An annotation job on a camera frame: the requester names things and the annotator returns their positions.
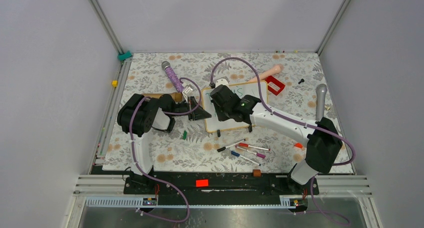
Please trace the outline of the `yellow framed whiteboard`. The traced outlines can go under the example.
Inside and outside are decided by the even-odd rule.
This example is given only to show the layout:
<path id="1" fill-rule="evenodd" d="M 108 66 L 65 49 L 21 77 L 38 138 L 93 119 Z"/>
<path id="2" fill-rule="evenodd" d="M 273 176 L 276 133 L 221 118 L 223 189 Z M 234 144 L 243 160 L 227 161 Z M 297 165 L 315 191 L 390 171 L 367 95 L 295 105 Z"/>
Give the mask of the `yellow framed whiteboard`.
<path id="1" fill-rule="evenodd" d="M 229 89 L 237 94 L 239 98 L 242 98 L 245 95 L 252 95 L 254 97 L 259 98 L 259 88 L 258 83 L 256 82 L 248 82 L 248 83 L 238 83 L 238 84 L 230 84 Z M 211 118 L 207 118 L 204 120 L 205 129 L 208 133 L 214 133 L 218 130 L 223 132 L 225 130 L 233 130 L 239 128 L 248 128 L 248 124 L 244 122 L 236 122 L 232 119 L 226 121 L 219 121 L 218 115 L 215 110 L 215 107 L 212 103 L 212 99 L 210 97 L 210 93 L 212 92 L 211 88 L 204 88 L 201 91 L 202 104 L 201 106 L 205 111 L 210 113 Z"/>

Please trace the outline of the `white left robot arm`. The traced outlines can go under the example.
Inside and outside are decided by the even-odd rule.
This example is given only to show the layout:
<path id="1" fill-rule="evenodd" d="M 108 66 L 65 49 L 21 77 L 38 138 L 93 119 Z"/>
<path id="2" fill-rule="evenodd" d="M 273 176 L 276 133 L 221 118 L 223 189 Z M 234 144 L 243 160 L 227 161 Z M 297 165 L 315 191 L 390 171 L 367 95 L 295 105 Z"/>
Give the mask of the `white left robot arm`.
<path id="1" fill-rule="evenodd" d="M 133 94 L 120 108 L 117 124 L 130 136 L 130 170 L 136 180 L 136 187 L 142 193 L 150 193 L 155 188 L 155 180 L 149 175 L 153 170 L 150 155 L 151 130 L 171 133 L 176 116 L 188 116 L 189 121 L 211 118 L 194 96 L 183 99 L 181 93 L 172 94 Z"/>

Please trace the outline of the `red whiteboard marker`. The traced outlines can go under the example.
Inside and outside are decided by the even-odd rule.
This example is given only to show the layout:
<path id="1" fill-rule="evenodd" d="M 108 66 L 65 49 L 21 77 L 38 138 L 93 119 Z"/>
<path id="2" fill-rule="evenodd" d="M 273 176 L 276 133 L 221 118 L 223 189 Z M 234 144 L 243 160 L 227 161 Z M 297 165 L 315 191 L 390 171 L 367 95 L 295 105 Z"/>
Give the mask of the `red whiteboard marker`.
<path id="1" fill-rule="evenodd" d="M 253 149 L 258 149 L 258 150 L 265 150 L 265 151 L 270 151 L 269 148 L 263 148 L 263 147 L 258 147 L 258 146 L 252 146 L 249 145 L 247 143 L 239 143 L 238 144 L 239 147 L 244 147 L 244 148 L 253 148 Z"/>

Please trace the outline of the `black whiteboard marker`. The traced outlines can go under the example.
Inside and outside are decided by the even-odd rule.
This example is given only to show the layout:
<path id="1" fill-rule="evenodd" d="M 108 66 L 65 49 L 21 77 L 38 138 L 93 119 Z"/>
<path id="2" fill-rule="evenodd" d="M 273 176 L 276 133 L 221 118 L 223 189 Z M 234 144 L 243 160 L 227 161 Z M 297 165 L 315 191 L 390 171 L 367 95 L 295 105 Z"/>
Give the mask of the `black whiteboard marker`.
<path id="1" fill-rule="evenodd" d="M 227 148 L 233 147 L 233 146 L 235 146 L 235 145 L 237 145 L 237 144 L 239 144 L 239 143 L 241 143 L 241 142 L 244 142 L 244 141 L 245 141 L 245 139 L 242 139 L 242 140 L 239 140 L 239 141 L 237 141 L 237 142 L 235 142 L 235 143 L 232 143 L 232 144 L 229 144 L 229 145 L 223 146 L 223 147 L 221 147 L 221 148 L 217 149 L 217 152 L 222 152 L 222 151 L 226 150 Z"/>

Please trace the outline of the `blue whiteboard marker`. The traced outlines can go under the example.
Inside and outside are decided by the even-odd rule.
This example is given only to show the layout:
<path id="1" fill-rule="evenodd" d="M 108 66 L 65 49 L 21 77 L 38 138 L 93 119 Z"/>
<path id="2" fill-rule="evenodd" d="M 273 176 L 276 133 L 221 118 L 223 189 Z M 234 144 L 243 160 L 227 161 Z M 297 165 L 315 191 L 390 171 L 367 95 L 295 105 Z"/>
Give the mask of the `blue whiteboard marker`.
<path id="1" fill-rule="evenodd" d="M 254 160 L 252 160 L 250 158 L 247 158 L 247 157 L 245 157 L 245 156 L 243 156 L 243 155 L 241 155 L 241 154 L 239 154 L 239 153 L 237 153 L 237 152 L 235 152 L 233 150 L 230 153 L 231 153 L 231 155 L 236 156 L 236 157 L 239 157 L 239 158 L 241 158 L 243 160 L 246 160 L 246 161 L 248 161 L 248 162 L 250 162 L 250 163 L 252 163 L 252 164 L 254 164 L 256 166 L 261 166 L 260 163 L 254 161 Z"/>

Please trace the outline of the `magenta whiteboard marker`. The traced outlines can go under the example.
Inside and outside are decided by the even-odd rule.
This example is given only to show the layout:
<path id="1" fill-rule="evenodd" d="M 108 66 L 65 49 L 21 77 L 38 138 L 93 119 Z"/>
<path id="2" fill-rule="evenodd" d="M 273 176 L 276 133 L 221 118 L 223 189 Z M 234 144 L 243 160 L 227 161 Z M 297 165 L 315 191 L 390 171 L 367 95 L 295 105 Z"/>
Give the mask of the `magenta whiteboard marker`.
<path id="1" fill-rule="evenodd" d="M 266 158 L 266 156 L 265 156 L 265 155 L 260 154 L 260 153 L 258 153 L 258 152 L 256 152 L 256 151 L 248 150 L 248 149 L 246 149 L 245 147 L 237 146 L 237 148 L 238 148 L 238 149 L 240 149 L 240 150 L 243 150 L 243 151 L 245 151 L 245 152 L 251 153 L 251 154 L 253 154 L 253 155 L 255 155 L 255 156 L 259 157 L 259 158 L 262 158 L 262 159 L 265 159 L 265 158 Z"/>

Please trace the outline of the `gold toy microphone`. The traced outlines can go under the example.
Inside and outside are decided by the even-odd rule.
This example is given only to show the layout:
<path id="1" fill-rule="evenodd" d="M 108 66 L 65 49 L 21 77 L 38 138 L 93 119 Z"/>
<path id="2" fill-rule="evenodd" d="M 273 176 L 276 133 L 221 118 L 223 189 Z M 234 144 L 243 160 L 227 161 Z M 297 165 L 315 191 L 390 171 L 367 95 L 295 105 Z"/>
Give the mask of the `gold toy microphone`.
<path id="1" fill-rule="evenodd" d="M 151 98 L 159 99 L 162 96 L 170 96 L 175 102 L 181 102 L 183 100 L 182 93 L 173 92 L 173 93 L 143 93 L 143 96 L 149 96 Z"/>

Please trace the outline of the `pink toy microphone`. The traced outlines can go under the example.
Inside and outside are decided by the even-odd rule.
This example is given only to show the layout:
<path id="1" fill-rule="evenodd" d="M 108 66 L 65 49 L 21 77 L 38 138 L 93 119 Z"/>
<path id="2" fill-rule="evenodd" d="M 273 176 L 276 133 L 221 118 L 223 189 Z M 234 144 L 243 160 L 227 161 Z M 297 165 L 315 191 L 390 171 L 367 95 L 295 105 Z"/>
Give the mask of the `pink toy microphone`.
<path id="1" fill-rule="evenodd" d="M 275 64 L 272 68 L 259 74 L 259 80 L 262 81 L 269 76 L 279 74 L 284 69 L 283 64 Z"/>

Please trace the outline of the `red tape patch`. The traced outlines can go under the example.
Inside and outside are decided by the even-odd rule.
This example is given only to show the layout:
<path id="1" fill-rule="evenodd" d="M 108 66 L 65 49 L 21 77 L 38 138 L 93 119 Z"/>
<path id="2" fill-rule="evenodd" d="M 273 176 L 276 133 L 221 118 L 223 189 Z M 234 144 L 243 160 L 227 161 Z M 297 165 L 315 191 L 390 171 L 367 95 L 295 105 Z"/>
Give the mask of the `red tape patch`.
<path id="1" fill-rule="evenodd" d="M 208 179 L 197 179 L 195 181 L 195 187 L 208 187 L 209 186 L 209 180 Z"/>

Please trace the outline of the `floral tablecloth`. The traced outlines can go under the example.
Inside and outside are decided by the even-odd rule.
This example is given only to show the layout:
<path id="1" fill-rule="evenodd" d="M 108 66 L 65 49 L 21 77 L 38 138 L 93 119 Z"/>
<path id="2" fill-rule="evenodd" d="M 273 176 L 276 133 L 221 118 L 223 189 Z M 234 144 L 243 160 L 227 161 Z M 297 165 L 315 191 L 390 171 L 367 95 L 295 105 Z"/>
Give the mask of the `floral tablecloth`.
<path id="1" fill-rule="evenodd" d="M 289 53 L 138 53 L 132 58 L 120 103 L 133 94 L 173 93 L 175 88 L 163 71 L 161 64 L 168 61 L 179 77 L 195 81 L 201 89 L 207 88 L 210 79 L 226 78 L 230 84 L 244 83 L 255 72 L 262 73 L 275 64 L 284 69 L 276 78 L 285 84 L 278 95 L 267 97 L 271 107 L 305 118 L 316 116 L 316 87 L 326 82 L 317 54 Z M 252 146 L 270 151 L 246 148 L 266 156 L 259 158 L 237 148 L 238 144 L 222 152 L 217 149 L 245 139 Z M 150 155 L 156 171 L 250 172 L 254 164 L 231 155 L 235 151 L 261 164 L 262 172 L 288 172 L 306 155 L 306 149 L 294 147 L 287 136 L 270 129 L 256 127 L 226 130 L 220 136 L 208 133 L 205 122 L 189 121 L 186 116 L 175 119 L 171 133 L 151 130 Z"/>

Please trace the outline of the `yellow small cube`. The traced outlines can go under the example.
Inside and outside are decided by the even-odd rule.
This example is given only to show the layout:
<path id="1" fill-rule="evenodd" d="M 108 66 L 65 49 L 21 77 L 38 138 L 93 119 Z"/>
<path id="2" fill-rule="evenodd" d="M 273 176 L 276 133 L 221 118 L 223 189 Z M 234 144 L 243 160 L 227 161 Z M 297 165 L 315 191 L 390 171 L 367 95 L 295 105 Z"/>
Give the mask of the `yellow small cube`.
<path id="1" fill-rule="evenodd" d="M 117 80 L 112 81 L 111 85 L 116 88 L 118 86 L 118 81 Z"/>

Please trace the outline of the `silver toy microphone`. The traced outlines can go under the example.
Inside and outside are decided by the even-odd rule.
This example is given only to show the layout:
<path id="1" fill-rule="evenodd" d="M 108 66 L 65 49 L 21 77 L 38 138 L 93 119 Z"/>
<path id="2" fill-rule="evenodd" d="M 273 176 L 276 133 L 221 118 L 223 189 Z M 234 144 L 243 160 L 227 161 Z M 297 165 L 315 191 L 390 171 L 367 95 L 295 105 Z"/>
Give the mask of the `silver toy microphone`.
<path id="1" fill-rule="evenodd" d="M 328 88 L 326 84 L 319 84 L 316 87 L 316 121 L 321 121 L 325 114 L 325 101 Z"/>

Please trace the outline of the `teal corner clamp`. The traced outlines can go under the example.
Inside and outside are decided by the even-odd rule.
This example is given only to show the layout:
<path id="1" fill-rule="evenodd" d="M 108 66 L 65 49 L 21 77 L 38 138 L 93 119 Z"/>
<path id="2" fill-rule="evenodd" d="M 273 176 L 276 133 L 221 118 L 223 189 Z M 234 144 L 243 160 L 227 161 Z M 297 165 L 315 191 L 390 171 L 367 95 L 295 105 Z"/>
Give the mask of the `teal corner clamp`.
<path id="1" fill-rule="evenodd" d="M 118 55 L 117 58 L 119 61 L 123 62 L 126 59 L 131 58 L 132 56 L 133 56 L 132 53 L 130 51 L 127 51 L 123 54 Z"/>

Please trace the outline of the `red square frame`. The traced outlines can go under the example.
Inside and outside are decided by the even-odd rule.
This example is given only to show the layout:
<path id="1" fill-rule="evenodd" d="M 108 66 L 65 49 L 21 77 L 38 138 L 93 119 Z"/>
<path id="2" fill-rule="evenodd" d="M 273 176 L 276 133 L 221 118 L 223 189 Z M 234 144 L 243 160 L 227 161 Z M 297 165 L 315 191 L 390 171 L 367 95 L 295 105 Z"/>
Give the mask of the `red square frame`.
<path id="1" fill-rule="evenodd" d="M 275 78 L 274 76 L 268 76 L 265 78 L 267 82 L 267 89 L 275 96 L 278 96 L 286 87 L 284 83 Z"/>

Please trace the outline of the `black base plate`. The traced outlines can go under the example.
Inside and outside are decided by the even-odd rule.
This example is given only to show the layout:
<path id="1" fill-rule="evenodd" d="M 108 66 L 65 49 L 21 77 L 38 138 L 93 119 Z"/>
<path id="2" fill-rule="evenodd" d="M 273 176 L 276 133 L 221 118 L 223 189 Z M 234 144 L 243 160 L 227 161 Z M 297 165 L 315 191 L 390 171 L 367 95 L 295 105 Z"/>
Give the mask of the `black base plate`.
<path id="1" fill-rule="evenodd" d="M 281 196 L 306 198 L 318 195 L 316 180 L 297 184 L 287 174 L 154 171 L 144 182 L 125 180 L 124 194 L 152 195 L 160 205 L 277 205 Z M 208 179 L 208 187 L 195 187 L 197 179 Z"/>

